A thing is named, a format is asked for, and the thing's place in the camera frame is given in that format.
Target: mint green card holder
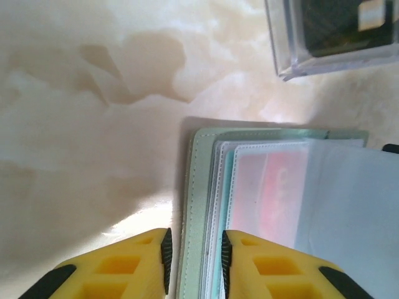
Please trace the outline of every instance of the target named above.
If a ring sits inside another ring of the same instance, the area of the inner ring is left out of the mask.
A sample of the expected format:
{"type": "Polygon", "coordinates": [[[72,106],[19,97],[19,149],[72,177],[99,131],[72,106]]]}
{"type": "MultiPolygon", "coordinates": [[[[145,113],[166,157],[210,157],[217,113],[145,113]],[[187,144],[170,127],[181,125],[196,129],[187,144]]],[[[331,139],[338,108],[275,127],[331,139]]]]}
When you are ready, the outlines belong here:
{"type": "Polygon", "coordinates": [[[357,130],[306,130],[275,128],[203,128],[190,141],[185,181],[185,200],[178,267],[177,298],[202,298],[201,274],[206,242],[206,220],[209,209],[214,166],[214,144],[217,141],[267,141],[313,139],[362,139],[368,133],[357,130]]]}

